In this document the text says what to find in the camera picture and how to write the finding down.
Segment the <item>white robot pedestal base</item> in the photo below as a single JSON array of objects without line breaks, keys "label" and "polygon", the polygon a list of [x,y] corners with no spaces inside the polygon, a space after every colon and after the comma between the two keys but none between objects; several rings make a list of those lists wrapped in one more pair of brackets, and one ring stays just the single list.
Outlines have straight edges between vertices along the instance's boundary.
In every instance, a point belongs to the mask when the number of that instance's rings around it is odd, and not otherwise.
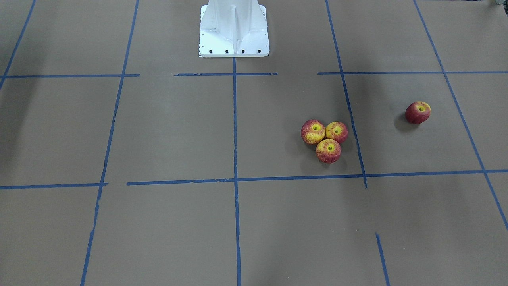
[{"label": "white robot pedestal base", "polygon": [[257,0],[209,0],[200,11],[198,54],[202,58],[269,56],[265,6]]}]

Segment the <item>dark red lone apple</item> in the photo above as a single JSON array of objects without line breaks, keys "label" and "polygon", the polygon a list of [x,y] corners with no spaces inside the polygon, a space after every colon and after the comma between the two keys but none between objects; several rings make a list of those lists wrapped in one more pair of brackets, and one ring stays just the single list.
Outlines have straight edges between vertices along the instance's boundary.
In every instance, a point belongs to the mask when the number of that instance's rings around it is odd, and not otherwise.
[{"label": "dark red lone apple", "polygon": [[417,101],[407,107],[404,115],[409,123],[421,124],[430,118],[431,107],[426,102]]}]

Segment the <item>red yellow apple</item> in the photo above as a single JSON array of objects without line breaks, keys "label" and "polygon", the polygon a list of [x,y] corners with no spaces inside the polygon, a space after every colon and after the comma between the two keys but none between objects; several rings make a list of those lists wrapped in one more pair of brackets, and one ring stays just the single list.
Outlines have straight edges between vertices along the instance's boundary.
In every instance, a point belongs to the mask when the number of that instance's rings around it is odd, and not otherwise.
[{"label": "red yellow apple", "polygon": [[318,144],[325,138],[325,125],[319,120],[310,119],[303,123],[300,136],[306,144]]},{"label": "red yellow apple", "polygon": [[345,123],[335,121],[325,127],[325,138],[332,139],[339,144],[344,143],[349,136],[348,127]]},{"label": "red yellow apple", "polygon": [[327,138],[316,145],[316,156],[322,163],[335,163],[341,157],[341,152],[340,143],[331,138]]}]

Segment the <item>red yellow apple front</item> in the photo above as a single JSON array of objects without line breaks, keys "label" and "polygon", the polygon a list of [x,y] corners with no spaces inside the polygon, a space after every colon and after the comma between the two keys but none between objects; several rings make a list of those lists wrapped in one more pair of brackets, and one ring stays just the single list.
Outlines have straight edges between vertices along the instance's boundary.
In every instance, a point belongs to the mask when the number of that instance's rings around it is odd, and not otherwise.
[{"label": "red yellow apple front", "polygon": [[341,157],[341,152],[340,143],[331,138],[327,138],[316,145],[316,156],[322,163],[335,163]]}]

